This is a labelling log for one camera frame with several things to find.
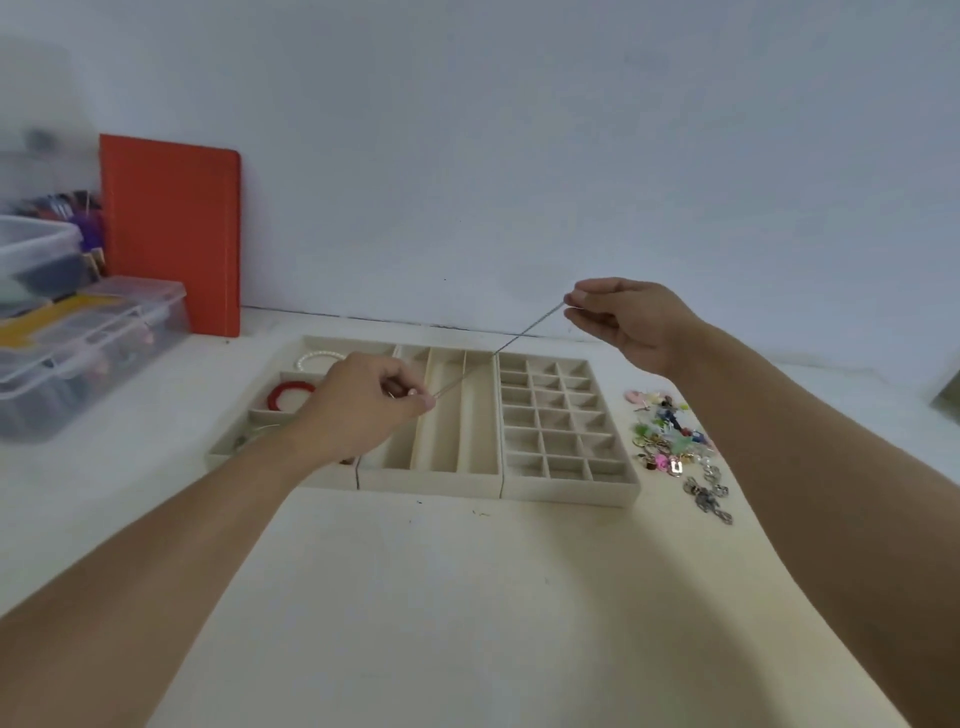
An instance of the orange notebook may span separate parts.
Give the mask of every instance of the orange notebook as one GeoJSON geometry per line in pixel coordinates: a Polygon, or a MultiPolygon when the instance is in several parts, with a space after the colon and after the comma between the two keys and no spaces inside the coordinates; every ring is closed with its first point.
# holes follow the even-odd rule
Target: orange notebook
{"type": "Polygon", "coordinates": [[[107,271],[178,280],[194,333],[240,335],[240,155],[100,136],[107,271]]]}

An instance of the finger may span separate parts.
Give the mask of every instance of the finger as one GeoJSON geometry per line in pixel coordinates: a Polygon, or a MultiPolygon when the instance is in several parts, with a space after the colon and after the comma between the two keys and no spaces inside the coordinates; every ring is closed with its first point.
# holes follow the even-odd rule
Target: finger
{"type": "Polygon", "coordinates": [[[392,356],[373,357],[373,366],[381,381],[384,379],[394,379],[400,383],[403,388],[403,394],[411,389],[417,390],[418,394],[427,395],[426,384],[416,372],[414,372],[406,362],[393,358],[392,356]]]}
{"type": "Polygon", "coordinates": [[[383,391],[392,397],[406,397],[409,389],[404,389],[396,379],[384,379],[381,384],[383,391]]]}
{"type": "Polygon", "coordinates": [[[395,425],[402,425],[409,420],[415,420],[420,415],[429,412],[437,404],[433,395],[416,394],[401,397],[389,402],[390,412],[395,425]]]}
{"type": "Polygon", "coordinates": [[[564,301],[569,300],[568,305],[575,308],[583,308],[592,313],[612,313],[623,304],[625,293],[586,293],[581,290],[572,291],[564,297],[564,301]]]}
{"type": "Polygon", "coordinates": [[[619,293],[620,291],[642,291],[653,283],[645,280],[630,279],[584,279],[573,284],[573,288],[587,293],[619,293]]]}
{"type": "Polygon", "coordinates": [[[564,316],[567,320],[573,324],[580,331],[585,331],[590,336],[595,336],[600,339],[600,341],[606,341],[611,346],[616,346],[616,334],[619,331],[618,328],[607,326],[605,324],[599,324],[593,319],[588,318],[584,315],[583,311],[578,311],[576,308],[568,308],[564,311],[564,316]]]}
{"type": "Polygon", "coordinates": [[[587,311],[585,308],[578,308],[577,310],[587,318],[595,321],[597,324],[614,328],[618,326],[618,323],[616,322],[616,316],[612,315],[611,313],[593,313],[593,311],[587,311]]]}

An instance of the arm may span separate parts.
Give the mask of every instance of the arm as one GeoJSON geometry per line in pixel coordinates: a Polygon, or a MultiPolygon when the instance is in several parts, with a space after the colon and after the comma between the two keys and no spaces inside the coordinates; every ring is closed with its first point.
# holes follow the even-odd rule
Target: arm
{"type": "Polygon", "coordinates": [[[433,406],[398,360],[353,354],[297,418],[131,523],[0,620],[0,724],[142,725],[284,499],[433,406]],[[388,399],[383,390],[403,395],[388,399]]]}
{"type": "Polygon", "coordinates": [[[960,488],[813,397],[654,283],[592,279],[577,327],[672,379],[780,559],[918,726],[960,716],[960,488]]]}

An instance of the red bracelet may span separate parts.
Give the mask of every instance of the red bracelet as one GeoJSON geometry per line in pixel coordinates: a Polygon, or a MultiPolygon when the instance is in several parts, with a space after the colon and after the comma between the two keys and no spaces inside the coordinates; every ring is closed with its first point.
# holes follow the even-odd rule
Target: red bracelet
{"type": "Polygon", "coordinates": [[[280,395],[286,392],[288,389],[302,389],[304,392],[316,392],[317,388],[308,381],[299,381],[294,379],[292,381],[281,381],[276,387],[270,390],[270,394],[267,395],[267,409],[273,412],[282,412],[279,405],[276,403],[280,399],[280,395]]]}

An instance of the plastic storage box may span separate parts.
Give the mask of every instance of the plastic storage box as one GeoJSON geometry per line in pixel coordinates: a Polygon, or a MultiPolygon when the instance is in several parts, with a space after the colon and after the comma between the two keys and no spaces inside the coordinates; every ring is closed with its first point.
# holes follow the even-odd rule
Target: plastic storage box
{"type": "Polygon", "coordinates": [[[0,322],[0,438],[43,440],[189,331],[181,283],[104,279],[0,322]]]}
{"type": "Polygon", "coordinates": [[[92,282],[70,223],[0,215],[0,319],[69,296],[92,282]]]}

